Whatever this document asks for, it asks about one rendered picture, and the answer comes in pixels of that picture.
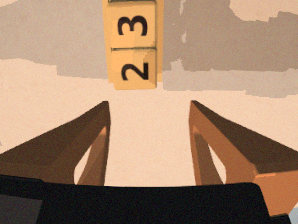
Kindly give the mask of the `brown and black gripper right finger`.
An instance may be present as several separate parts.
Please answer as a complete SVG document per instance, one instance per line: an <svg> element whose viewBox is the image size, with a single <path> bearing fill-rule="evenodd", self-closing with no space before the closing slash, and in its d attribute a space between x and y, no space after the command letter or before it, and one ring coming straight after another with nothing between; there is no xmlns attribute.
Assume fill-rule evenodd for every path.
<svg viewBox="0 0 298 224"><path fill-rule="evenodd" d="M196 185L223 184L210 146L225 167L225 183L259 185L270 217L291 212L298 202L298 151L196 100L190 101L188 124Z"/></svg>

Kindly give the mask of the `tan number cube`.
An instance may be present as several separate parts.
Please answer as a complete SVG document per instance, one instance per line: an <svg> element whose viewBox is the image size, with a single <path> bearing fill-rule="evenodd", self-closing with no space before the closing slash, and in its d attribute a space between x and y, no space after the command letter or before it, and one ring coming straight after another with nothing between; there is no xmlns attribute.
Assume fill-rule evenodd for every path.
<svg viewBox="0 0 298 224"><path fill-rule="evenodd" d="M157 45L156 0L110 0L107 16L111 48Z"/></svg>
<svg viewBox="0 0 298 224"><path fill-rule="evenodd" d="M157 47L112 48L115 90L157 88Z"/></svg>

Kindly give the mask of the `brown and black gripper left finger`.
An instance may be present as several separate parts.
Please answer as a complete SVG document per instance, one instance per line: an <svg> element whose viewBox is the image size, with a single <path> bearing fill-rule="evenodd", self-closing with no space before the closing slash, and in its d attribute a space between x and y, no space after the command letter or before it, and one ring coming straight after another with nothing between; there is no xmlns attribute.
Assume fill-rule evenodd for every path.
<svg viewBox="0 0 298 224"><path fill-rule="evenodd" d="M109 101L0 154L0 174L75 184L75 168L90 148L77 185L104 186L109 153Z"/></svg>

